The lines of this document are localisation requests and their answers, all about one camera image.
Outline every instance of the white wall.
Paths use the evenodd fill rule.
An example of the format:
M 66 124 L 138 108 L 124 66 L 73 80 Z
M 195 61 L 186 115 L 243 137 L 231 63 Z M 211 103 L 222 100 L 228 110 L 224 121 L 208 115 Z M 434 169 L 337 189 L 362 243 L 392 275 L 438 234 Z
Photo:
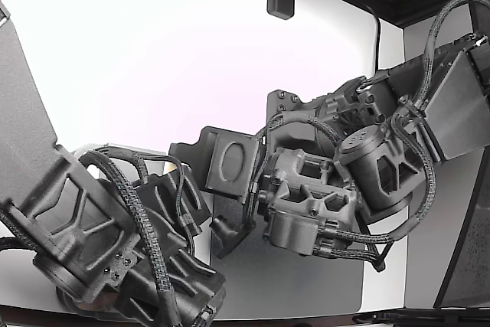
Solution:
M 167 151 L 206 125 L 256 132 L 271 90 L 309 100 L 373 73 L 374 21 L 339 0 L 296 0 L 288 21 L 268 15 L 266 0 L 2 1 L 69 150 Z M 381 66 L 401 62 L 402 31 L 383 23 Z M 0 270 L 23 279 L 0 280 L 0 304 L 60 310 L 30 262 L 0 256 Z

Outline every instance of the screw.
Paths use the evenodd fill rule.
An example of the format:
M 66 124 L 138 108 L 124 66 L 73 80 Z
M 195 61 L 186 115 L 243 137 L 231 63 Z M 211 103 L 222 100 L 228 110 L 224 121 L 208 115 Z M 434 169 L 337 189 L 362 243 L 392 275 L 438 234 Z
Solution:
M 378 118 L 376 118 L 375 122 L 376 122 L 376 123 L 384 123 L 384 120 L 385 120 L 385 119 L 386 119 L 386 118 L 384 117 L 384 115 L 383 115 L 383 114 L 381 114 L 381 115 L 379 115 L 379 117 L 378 117 Z

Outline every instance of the black cable sleeve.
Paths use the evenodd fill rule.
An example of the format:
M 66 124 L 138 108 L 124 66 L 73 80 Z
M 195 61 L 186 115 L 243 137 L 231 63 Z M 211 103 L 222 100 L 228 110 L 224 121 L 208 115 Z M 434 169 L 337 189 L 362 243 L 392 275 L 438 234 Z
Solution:
M 174 164 L 175 167 L 177 168 L 178 185 L 177 185 L 177 191 L 175 192 L 175 207 L 177 210 L 177 217 L 178 217 L 179 222 L 181 223 L 181 226 L 184 228 L 185 235 L 187 237 L 188 252 L 191 255 L 195 255 L 194 238 L 192 237 L 192 234 L 189 231 L 188 221 L 192 221 L 194 226 L 197 226 L 197 225 L 194 222 L 194 218 L 192 218 L 192 216 L 190 215 L 190 211 L 187 208 L 187 205 L 185 204 L 184 201 L 182 201 L 182 192 L 184 190 L 184 183 L 186 181 L 185 181 L 185 174 L 184 174 L 184 169 L 182 168 L 181 161 L 178 160 L 177 158 L 173 157 L 173 156 L 168 156 L 168 155 L 152 155 L 152 154 L 143 153 L 143 152 L 139 152 L 139 154 L 145 160 L 170 162 L 171 164 Z M 182 214 L 182 208 L 184 208 L 185 211 L 187 212 L 185 217 Z
M 427 37 L 425 50 L 423 52 L 423 80 L 418 91 L 413 98 L 413 105 L 420 110 L 424 110 L 426 107 L 426 96 L 429 92 L 430 83 L 432 80 L 432 71 L 434 66 L 434 54 L 436 51 L 436 40 L 439 35 L 439 31 L 443 22 L 446 20 L 449 13 L 456 7 L 466 4 L 468 2 L 479 3 L 490 9 L 489 0 L 451 0 L 447 3 L 441 12 L 436 16 L 436 19 L 432 23 L 432 27 Z
M 129 213 L 136 222 L 138 232 L 143 240 L 149 258 L 156 289 L 160 302 L 160 312 L 170 319 L 169 325 L 180 325 L 181 319 L 176 308 L 175 291 L 170 282 L 167 265 L 163 259 L 162 250 L 145 208 L 134 187 L 106 155 L 98 151 L 89 151 L 79 158 L 82 165 L 95 165 L 110 181 L 116 185 L 116 190 L 127 206 Z
M 120 155 L 123 155 L 125 157 L 132 157 L 132 155 L 136 155 L 136 157 L 139 160 L 141 160 L 143 163 L 145 162 L 145 160 L 163 161 L 163 162 L 170 162 L 177 167 L 178 185 L 177 185 L 177 191 L 175 192 L 175 209 L 177 211 L 178 221 L 179 221 L 180 225 L 182 226 L 182 228 L 184 229 L 185 236 L 186 236 L 187 241 L 188 241 L 188 252 L 191 255 L 195 255 L 194 238 L 192 237 L 192 233 L 189 230 L 188 225 L 191 224 L 192 226 L 194 226 L 194 228 L 197 228 L 197 225 L 194 221 L 194 218 L 191 216 L 191 212 L 189 211 L 187 205 L 185 204 L 184 201 L 182 201 L 182 192 L 184 190 L 184 183 L 188 184 L 188 187 L 190 188 L 191 193 L 193 194 L 193 196 L 195 195 L 194 199 L 196 201 L 199 201 L 199 199 L 195 193 L 195 189 L 192 188 L 189 180 L 187 180 L 187 181 L 185 180 L 185 174 L 184 174 L 184 169 L 182 168 L 182 163 L 178 159 L 176 159 L 175 157 L 172 157 L 172 156 L 153 155 L 153 154 L 149 154 L 146 152 L 136 151 L 134 149 L 126 149 L 126 148 L 122 148 L 122 147 L 115 147 L 115 146 L 108 146 L 108 145 L 106 145 L 104 147 L 99 147 L 99 148 L 95 149 L 95 151 L 102 152 L 104 154 L 107 154 L 107 152 L 108 152 L 109 156 L 110 156 L 110 154 L 114 155 L 117 152 Z M 182 214 L 182 208 L 184 208 L 184 211 L 186 212 L 185 216 Z
M 131 149 L 124 149 L 115 146 L 105 145 L 94 149 L 94 151 L 102 152 L 104 155 L 107 155 L 111 159 L 118 159 L 129 162 L 133 165 L 138 172 L 139 179 L 143 184 L 148 183 L 148 168 L 146 167 L 145 160 L 141 157 L 141 155 Z
M 39 245 L 32 240 L 25 231 L 14 224 L 2 210 L 0 210 L 0 221 L 22 242 L 22 244 L 25 245 L 27 249 L 34 250 L 38 253 L 42 251 L 41 247 L 39 247 Z
M 415 114 L 417 119 L 422 119 L 419 113 Z M 364 235 L 350 231 L 334 231 L 335 236 L 338 238 L 364 244 L 393 243 L 410 233 L 425 218 L 434 202 L 436 197 L 436 172 L 434 170 L 432 159 L 417 142 L 414 142 L 413 137 L 407 133 L 400 121 L 400 116 L 398 116 L 397 113 L 391 117 L 390 124 L 394 134 L 406 144 L 409 149 L 413 150 L 423 164 L 423 171 L 426 176 L 426 191 L 422 203 L 414 214 L 410 215 L 410 217 L 399 227 L 387 234 Z
M 0 237 L 0 252 L 8 249 L 27 249 L 17 237 Z

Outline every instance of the robotic arm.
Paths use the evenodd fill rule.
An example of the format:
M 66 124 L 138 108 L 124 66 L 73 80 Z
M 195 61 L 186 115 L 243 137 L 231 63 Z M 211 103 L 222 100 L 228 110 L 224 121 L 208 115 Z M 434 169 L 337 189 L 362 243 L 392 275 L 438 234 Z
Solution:
M 68 308 L 109 293 L 120 315 L 143 325 L 207 326 L 225 292 L 224 276 L 194 256 L 193 238 L 211 216 L 206 191 L 235 199 L 242 212 L 240 224 L 213 219 L 218 257 L 253 231 L 258 214 L 275 247 L 363 260 L 381 272 L 392 244 L 430 209 L 434 166 L 490 145 L 487 36 L 435 49 L 444 18 L 468 1 L 490 8 L 487 0 L 450 2 L 423 56 L 307 103 L 274 91 L 256 135 L 206 127 L 194 145 L 171 145 L 169 156 L 112 146 L 72 154 L 57 145 L 0 3 L 0 159 L 8 168 L 0 173 L 0 221 L 16 236 L 1 239 L 0 250 L 36 251 L 34 265 Z M 130 183 L 111 158 L 131 162 L 140 179 Z M 149 175 L 145 160 L 177 169 Z M 107 180 L 93 178 L 90 165 Z M 369 233 L 423 183 L 414 215 L 390 233 Z M 381 253 L 376 244 L 385 244 Z

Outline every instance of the black power cord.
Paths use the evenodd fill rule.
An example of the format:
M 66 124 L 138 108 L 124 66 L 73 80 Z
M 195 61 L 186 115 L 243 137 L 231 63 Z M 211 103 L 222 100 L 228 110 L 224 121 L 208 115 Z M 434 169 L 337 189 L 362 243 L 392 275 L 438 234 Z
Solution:
M 376 36 L 374 39 L 374 73 L 380 70 L 380 42 L 381 42 L 381 21 L 376 12 L 367 4 L 363 6 L 373 15 L 376 21 Z

